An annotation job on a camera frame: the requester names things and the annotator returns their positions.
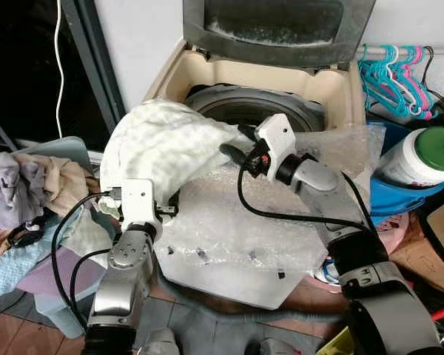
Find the beige washing machine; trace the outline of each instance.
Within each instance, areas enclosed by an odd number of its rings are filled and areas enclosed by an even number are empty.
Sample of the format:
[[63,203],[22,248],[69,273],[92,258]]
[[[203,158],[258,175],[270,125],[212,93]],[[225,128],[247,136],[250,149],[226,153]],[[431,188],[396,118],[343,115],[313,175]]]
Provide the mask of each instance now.
[[[300,120],[312,108],[309,105],[315,105],[314,111],[322,107],[314,116],[321,117],[324,129],[363,125],[362,85],[354,55],[373,5],[374,0],[184,0],[184,41],[144,99],[188,102],[201,88],[224,91],[228,87],[233,90],[227,112],[234,112],[240,106],[247,110],[250,100],[234,98],[233,92],[249,89],[251,94],[295,98],[302,106]],[[222,107],[219,113],[225,112],[226,99],[216,98],[215,104],[202,104],[205,108],[198,110],[209,112],[207,107],[215,105]],[[282,112],[283,104],[275,100],[276,96],[267,98],[268,103],[263,98],[255,101],[258,109],[262,106],[261,112],[276,107]],[[308,125],[299,130],[319,129]],[[164,244],[164,238],[158,243]],[[191,266],[177,252],[156,250],[169,280],[268,309],[279,307],[304,276],[300,272],[279,278],[274,273],[224,264]]]

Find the tiled floor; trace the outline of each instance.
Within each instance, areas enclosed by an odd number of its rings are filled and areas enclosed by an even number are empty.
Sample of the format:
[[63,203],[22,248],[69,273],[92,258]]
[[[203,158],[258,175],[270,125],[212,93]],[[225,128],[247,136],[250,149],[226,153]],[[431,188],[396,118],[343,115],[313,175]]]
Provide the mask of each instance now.
[[[219,311],[239,312],[250,309],[218,297],[194,291],[190,293]],[[0,297],[0,310],[20,295],[20,291],[15,291]],[[340,295],[301,283],[283,306],[304,311],[332,312],[341,311],[345,302]],[[184,355],[243,354],[249,341],[265,337],[285,340],[301,350],[302,354],[315,354],[323,337],[339,329],[333,325],[292,319],[270,324],[224,324],[193,311],[153,285],[151,297],[144,304],[135,347],[140,348],[145,343],[151,330],[165,327],[175,332]],[[83,342],[82,338],[65,338],[46,317],[36,312],[33,297],[29,294],[5,314],[0,314],[0,354],[78,355]]]

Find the washing machine lid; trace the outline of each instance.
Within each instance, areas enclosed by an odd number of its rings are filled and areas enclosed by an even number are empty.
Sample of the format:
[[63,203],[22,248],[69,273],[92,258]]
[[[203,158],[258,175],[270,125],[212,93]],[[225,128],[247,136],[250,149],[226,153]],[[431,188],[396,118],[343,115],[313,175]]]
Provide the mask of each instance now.
[[321,68],[355,56],[375,0],[184,0],[184,38],[211,54]]

